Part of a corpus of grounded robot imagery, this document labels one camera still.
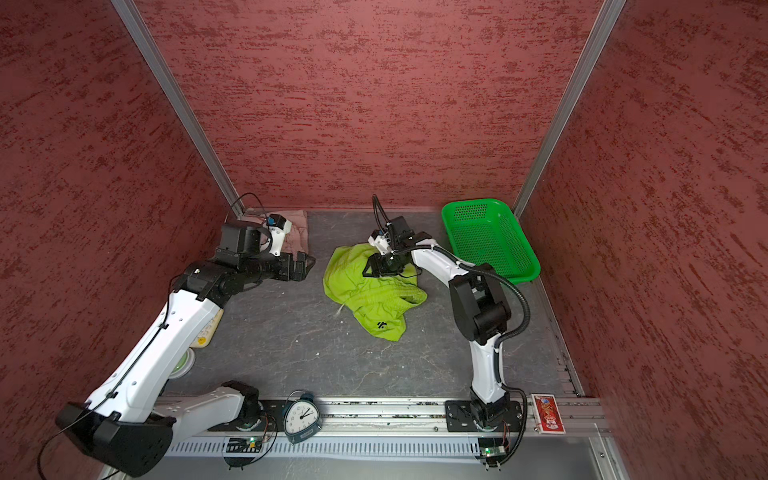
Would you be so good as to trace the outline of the pink shorts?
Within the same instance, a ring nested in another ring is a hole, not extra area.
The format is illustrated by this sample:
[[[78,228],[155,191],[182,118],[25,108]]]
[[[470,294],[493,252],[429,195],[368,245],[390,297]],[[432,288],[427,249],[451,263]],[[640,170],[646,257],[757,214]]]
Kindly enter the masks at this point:
[[[293,211],[277,211],[269,214],[279,214],[290,220],[293,224],[291,232],[286,236],[285,244],[282,248],[282,253],[297,254],[298,252],[310,253],[309,249],[309,233],[308,233],[308,215],[303,210]],[[264,223],[267,214],[261,221],[261,226],[264,227]],[[260,253],[265,255],[267,252],[262,253],[261,247],[265,246],[268,242],[268,234],[263,234],[260,239]]]

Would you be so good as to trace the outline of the lime green shorts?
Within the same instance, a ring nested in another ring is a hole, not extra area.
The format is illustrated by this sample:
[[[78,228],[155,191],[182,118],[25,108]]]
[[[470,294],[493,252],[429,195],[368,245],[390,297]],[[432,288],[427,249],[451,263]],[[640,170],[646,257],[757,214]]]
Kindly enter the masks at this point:
[[[418,286],[416,268],[407,265],[403,275],[369,278],[363,275],[369,257],[377,250],[367,244],[334,250],[323,276],[326,296],[348,308],[372,336],[392,342],[406,331],[405,314],[428,298]]]

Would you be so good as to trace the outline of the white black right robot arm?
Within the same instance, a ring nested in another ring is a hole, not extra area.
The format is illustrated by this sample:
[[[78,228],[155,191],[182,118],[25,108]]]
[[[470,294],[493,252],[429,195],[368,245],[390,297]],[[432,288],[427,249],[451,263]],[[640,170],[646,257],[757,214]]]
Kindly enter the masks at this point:
[[[498,275],[488,264],[467,263],[436,240],[427,237],[394,244],[383,231],[375,231],[368,243],[376,252],[363,270],[370,278],[397,276],[411,264],[437,278],[449,291],[454,322],[469,342],[472,360],[470,412],[476,426],[484,431],[494,430],[513,412],[511,387],[505,383],[503,342],[512,336],[507,322],[512,310],[504,293],[514,293],[521,303],[523,319],[517,333],[530,323],[530,308],[521,292],[507,279]]]

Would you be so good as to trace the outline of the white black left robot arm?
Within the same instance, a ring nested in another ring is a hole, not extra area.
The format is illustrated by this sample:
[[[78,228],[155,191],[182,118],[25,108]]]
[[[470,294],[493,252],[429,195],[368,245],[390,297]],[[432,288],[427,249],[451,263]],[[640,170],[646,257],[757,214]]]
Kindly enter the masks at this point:
[[[257,388],[228,381],[197,397],[162,400],[163,388],[204,328],[235,295],[265,280],[302,281],[314,257],[283,251],[291,222],[226,222],[212,258],[191,263],[173,279],[151,327],[116,370],[83,403],[69,402],[55,423],[84,455],[131,477],[153,469],[179,442],[229,423],[264,425]]]

